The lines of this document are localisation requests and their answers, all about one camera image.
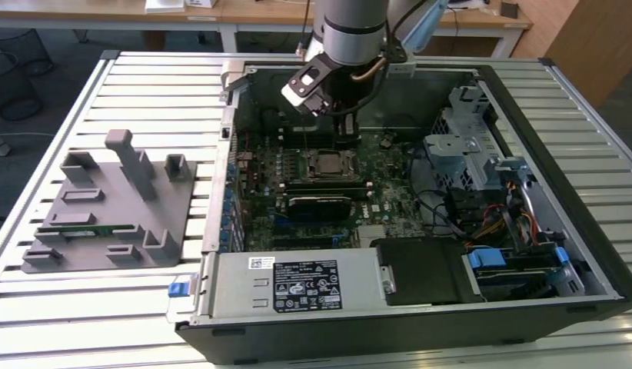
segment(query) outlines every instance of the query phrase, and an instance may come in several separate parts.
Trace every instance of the mesh trash bin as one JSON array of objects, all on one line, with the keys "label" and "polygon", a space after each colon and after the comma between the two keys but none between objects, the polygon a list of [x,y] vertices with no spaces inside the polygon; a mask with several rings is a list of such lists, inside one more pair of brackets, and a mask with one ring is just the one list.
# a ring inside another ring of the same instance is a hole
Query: mesh trash bin
[{"label": "mesh trash bin", "polygon": [[33,85],[17,66],[17,57],[0,52],[0,117],[8,121],[28,118],[43,108]]},{"label": "mesh trash bin", "polygon": [[17,57],[20,67],[29,76],[44,75],[53,68],[35,29],[0,28],[0,50]]}]

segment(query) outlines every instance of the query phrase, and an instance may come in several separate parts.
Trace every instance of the blue tab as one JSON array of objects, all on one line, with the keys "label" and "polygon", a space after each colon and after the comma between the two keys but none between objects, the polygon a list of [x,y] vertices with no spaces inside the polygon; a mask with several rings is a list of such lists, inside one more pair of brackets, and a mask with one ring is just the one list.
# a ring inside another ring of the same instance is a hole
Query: blue tab
[{"label": "blue tab", "polygon": [[229,241],[229,231],[220,231],[220,242],[227,243]]},{"label": "blue tab", "polygon": [[501,250],[497,248],[480,248],[473,250],[467,256],[469,257],[469,263],[473,269],[505,266],[505,259],[503,258]]},{"label": "blue tab", "polygon": [[189,293],[189,282],[175,282],[168,286],[168,297],[169,298],[185,298],[191,295]]},{"label": "blue tab", "polygon": [[555,254],[559,256],[559,260],[563,264],[569,262],[569,255],[567,253],[567,250],[564,250],[564,248],[556,247]]}]

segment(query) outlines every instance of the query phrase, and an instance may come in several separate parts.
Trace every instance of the power supply label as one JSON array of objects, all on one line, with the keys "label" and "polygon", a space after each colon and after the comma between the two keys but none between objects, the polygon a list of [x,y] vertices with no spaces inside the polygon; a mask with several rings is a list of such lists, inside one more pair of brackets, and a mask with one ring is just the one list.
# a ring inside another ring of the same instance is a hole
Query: power supply label
[{"label": "power supply label", "polygon": [[279,313],[341,309],[336,260],[275,263],[273,290]]}]

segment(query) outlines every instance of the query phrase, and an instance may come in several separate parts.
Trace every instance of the barcode sticker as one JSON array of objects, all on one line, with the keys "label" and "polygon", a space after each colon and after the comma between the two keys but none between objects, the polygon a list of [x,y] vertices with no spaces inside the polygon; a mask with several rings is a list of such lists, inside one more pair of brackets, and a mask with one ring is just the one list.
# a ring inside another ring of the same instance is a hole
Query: barcode sticker
[{"label": "barcode sticker", "polygon": [[205,21],[205,22],[215,22],[216,17],[187,17],[189,21]]},{"label": "barcode sticker", "polygon": [[264,258],[248,258],[247,266],[249,269],[272,269],[275,264],[275,256]]}]

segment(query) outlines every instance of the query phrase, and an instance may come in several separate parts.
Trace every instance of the green circuit board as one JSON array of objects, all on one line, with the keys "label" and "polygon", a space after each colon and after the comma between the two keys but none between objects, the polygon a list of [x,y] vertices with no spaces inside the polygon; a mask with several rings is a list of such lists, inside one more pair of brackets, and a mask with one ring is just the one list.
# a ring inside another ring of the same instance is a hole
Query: green circuit board
[{"label": "green circuit board", "polygon": [[[385,237],[415,237],[428,234],[420,211],[409,194],[404,169],[407,148],[412,143],[395,143],[380,148],[385,134],[363,133],[361,141],[351,149],[359,174],[372,181],[372,195],[353,201],[349,216],[336,223],[295,223],[285,215],[283,194],[277,190],[285,176],[279,167],[284,155],[304,153],[304,149],[281,148],[272,139],[249,135],[239,141],[239,168],[243,169],[243,200],[247,206],[245,251],[304,250],[311,248],[359,247],[357,228],[381,225]],[[281,241],[319,239],[320,246],[277,246]]]}]

